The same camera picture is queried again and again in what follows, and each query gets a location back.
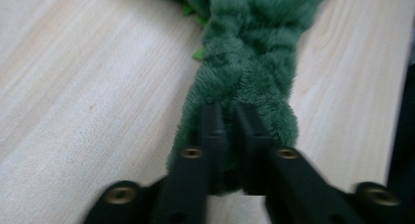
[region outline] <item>wooden table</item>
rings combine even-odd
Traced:
[[[299,44],[298,148],[341,189],[384,183],[415,0],[326,0]],[[174,0],[0,0],[0,223],[79,223],[165,174],[202,30]],[[209,223],[266,223],[262,198]]]

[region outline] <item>tabletop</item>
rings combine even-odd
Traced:
[[[415,0],[325,0],[298,48],[301,150],[350,191],[385,183]],[[0,0],[0,223],[79,223],[102,190],[165,175],[203,30],[176,0]],[[262,197],[208,223],[267,223]]]

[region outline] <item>wood grain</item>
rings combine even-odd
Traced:
[[[337,187],[385,182],[415,0],[326,0],[299,44],[298,147]],[[0,0],[0,223],[79,223],[165,174],[202,31],[174,0]],[[267,223],[210,198],[208,223]]]

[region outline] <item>green plush toy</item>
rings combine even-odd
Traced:
[[[186,147],[189,132],[198,130],[206,104],[223,108],[232,128],[232,103],[251,104],[275,143],[294,146],[297,120],[289,106],[296,75],[296,45],[312,25],[322,0],[185,0],[205,23],[203,60],[191,86],[167,165]]]

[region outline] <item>brass screw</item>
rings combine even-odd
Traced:
[[[368,188],[365,195],[369,200],[383,206],[396,206],[400,204],[400,200],[390,192],[380,188]]]
[[[280,149],[277,151],[277,156],[281,158],[298,158],[299,154],[290,149]]]
[[[117,187],[107,192],[104,199],[112,204],[125,204],[134,200],[136,196],[137,192],[130,187]]]
[[[181,155],[186,158],[198,158],[202,157],[204,153],[199,149],[186,149],[182,151]]]

